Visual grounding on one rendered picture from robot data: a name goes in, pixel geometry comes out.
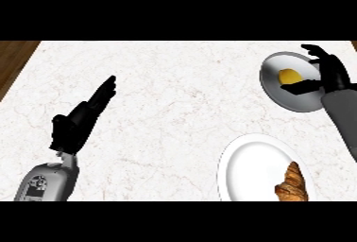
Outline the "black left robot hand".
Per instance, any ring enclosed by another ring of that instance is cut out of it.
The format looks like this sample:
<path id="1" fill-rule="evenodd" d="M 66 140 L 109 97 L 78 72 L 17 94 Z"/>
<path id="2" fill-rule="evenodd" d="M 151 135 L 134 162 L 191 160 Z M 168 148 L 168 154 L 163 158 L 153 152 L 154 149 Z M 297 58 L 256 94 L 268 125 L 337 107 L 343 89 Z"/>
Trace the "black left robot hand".
<path id="1" fill-rule="evenodd" d="M 88 140 L 97 118 L 114 96 L 114 76 L 98 86 L 88 101 L 82 101 L 69 115 L 57 114 L 52 119 L 50 149 L 75 155 Z"/>

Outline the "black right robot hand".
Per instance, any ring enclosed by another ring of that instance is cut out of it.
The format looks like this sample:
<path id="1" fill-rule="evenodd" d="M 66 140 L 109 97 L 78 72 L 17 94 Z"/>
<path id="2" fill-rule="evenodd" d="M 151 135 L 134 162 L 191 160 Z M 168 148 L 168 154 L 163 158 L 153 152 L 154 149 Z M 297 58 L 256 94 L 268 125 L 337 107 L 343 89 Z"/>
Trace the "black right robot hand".
<path id="1" fill-rule="evenodd" d="M 303 95 L 322 89 L 325 93 L 339 90 L 352 90 L 355 85 L 349 81 L 348 72 L 339 58 L 327 54 L 318 45 L 302 44 L 300 47 L 317 58 L 309 63 L 318 65 L 319 79 L 303 79 L 293 84 L 283 84 L 280 88 L 293 95 Z"/>

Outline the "yellow lemon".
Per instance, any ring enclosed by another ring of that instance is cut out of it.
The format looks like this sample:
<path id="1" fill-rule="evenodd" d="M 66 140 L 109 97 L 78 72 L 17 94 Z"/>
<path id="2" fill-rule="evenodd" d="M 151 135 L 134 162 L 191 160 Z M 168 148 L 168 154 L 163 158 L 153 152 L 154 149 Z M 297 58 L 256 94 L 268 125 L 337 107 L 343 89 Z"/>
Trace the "yellow lemon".
<path id="1" fill-rule="evenodd" d="M 294 84 L 302 80 L 299 73 L 290 68 L 281 69 L 277 77 L 281 85 Z"/>

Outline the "grey plate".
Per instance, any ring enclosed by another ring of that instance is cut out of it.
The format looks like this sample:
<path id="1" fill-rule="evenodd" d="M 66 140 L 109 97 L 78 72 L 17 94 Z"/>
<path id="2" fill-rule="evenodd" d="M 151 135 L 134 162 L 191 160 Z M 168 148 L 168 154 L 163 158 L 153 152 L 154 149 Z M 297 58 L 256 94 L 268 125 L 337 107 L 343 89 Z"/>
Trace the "grey plate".
<path id="1" fill-rule="evenodd" d="M 293 95 L 284 91 L 278 82 L 278 71 L 293 69 L 303 79 L 319 79 L 318 66 L 308 62 L 308 58 L 293 52 L 272 53 L 263 60 L 259 71 L 259 81 L 266 96 L 274 103 L 293 112 L 314 112 L 321 108 L 319 98 L 322 89 L 303 95 Z"/>

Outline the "white plate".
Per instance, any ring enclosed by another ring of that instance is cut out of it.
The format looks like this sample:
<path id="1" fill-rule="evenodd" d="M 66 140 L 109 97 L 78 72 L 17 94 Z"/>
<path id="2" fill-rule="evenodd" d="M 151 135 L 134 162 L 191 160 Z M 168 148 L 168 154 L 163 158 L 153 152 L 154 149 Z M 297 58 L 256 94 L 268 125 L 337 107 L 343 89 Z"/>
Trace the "white plate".
<path id="1" fill-rule="evenodd" d="M 290 162 L 296 162 L 308 200 L 317 200 L 308 167 L 287 144 L 260 133 L 235 138 L 216 165 L 216 191 L 221 201 L 277 201 L 274 186 L 284 181 Z"/>

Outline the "brown croissant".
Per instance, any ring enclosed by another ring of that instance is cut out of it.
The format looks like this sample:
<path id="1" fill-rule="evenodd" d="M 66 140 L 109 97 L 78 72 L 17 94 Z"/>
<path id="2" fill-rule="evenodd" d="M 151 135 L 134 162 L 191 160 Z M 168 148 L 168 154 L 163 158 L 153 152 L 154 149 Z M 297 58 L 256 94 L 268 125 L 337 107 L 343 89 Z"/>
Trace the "brown croissant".
<path id="1" fill-rule="evenodd" d="M 280 201 L 306 201 L 305 180 L 296 162 L 290 162 L 284 180 L 274 186 L 274 194 Z"/>

